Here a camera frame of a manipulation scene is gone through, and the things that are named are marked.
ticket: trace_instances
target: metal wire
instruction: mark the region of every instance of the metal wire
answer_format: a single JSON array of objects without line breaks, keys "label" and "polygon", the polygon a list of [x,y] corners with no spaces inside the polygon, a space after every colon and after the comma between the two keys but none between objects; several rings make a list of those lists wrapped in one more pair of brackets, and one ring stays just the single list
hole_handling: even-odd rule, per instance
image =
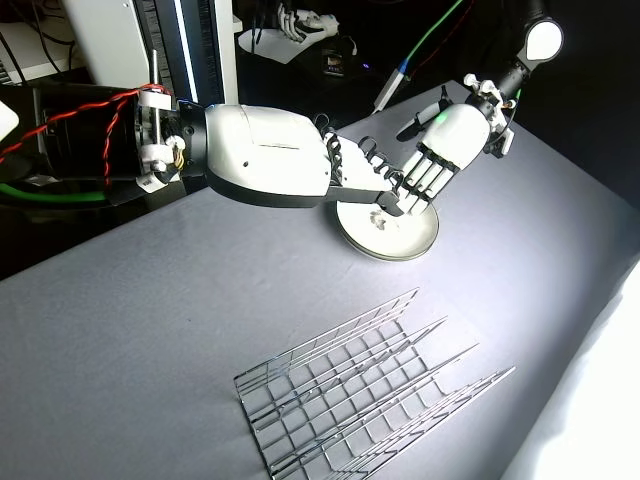
[{"label": "metal wire", "polygon": [[[476,345],[429,367],[416,346],[447,319],[407,333],[400,319],[417,292],[235,378],[272,479],[369,478],[511,373],[497,372],[442,394],[434,377]],[[440,400],[426,400],[434,394]]]}]

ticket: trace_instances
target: white robotic hand in background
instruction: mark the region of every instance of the white robotic hand in background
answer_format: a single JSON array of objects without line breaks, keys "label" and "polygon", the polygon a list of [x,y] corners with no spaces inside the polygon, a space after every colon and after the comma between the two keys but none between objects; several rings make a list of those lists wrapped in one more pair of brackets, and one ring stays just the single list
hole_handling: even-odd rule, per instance
[{"label": "white robotic hand in background", "polygon": [[338,33],[338,20],[333,15],[318,15],[309,10],[288,10],[278,6],[280,29],[264,29],[256,41],[255,32],[248,30],[238,38],[240,47],[261,57],[289,63],[314,43]]}]

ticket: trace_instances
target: white circular cap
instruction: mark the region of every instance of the white circular cap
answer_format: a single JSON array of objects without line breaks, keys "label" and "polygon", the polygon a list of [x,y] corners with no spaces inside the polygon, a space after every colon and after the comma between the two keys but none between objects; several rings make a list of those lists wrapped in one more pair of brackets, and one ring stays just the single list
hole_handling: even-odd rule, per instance
[{"label": "white circular cap", "polygon": [[382,260],[411,260],[438,235],[438,214],[429,205],[420,215],[393,217],[378,205],[337,204],[343,233],[356,248]]},{"label": "white circular cap", "polygon": [[527,60],[549,60],[562,47],[562,30],[554,22],[542,21],[527,35]]}]

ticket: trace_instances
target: vertical white light strip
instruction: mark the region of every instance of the vertical white light strip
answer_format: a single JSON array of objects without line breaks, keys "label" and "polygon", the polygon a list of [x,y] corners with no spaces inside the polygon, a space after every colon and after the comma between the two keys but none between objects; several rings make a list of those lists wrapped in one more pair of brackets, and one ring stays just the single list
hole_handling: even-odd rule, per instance
[{"label": "vertical white light strip", "polygon": [[184,15],[182,14],[182,2],[173,0],[176,7],[176,17],[178,18],[178,31],[180,32],[180,42],[182,43],[182,54],[184,55],[184,63],[187,66],[187,78],[189,79],[189,89],[191,90],[191,98],[198,103],[198,92],[196,91],[196,82],[193,78],[193,68],[191,66],[191,53],[189,53],[189,42],[187,42],[187,30],[184,27]]}]

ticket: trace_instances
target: metal dish rack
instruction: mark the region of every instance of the metal dish rack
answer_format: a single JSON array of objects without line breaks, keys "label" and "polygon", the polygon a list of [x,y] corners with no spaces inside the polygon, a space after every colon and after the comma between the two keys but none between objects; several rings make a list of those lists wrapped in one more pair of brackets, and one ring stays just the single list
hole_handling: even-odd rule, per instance
[{"label": "metal dish rack", "polygon": [[399,320],[417,292],[235,378],[272,479],[369,478],[514,370],[445,394],[435,375],[475,346],[427,366],[416,345],[446,318],[407,334]]}]

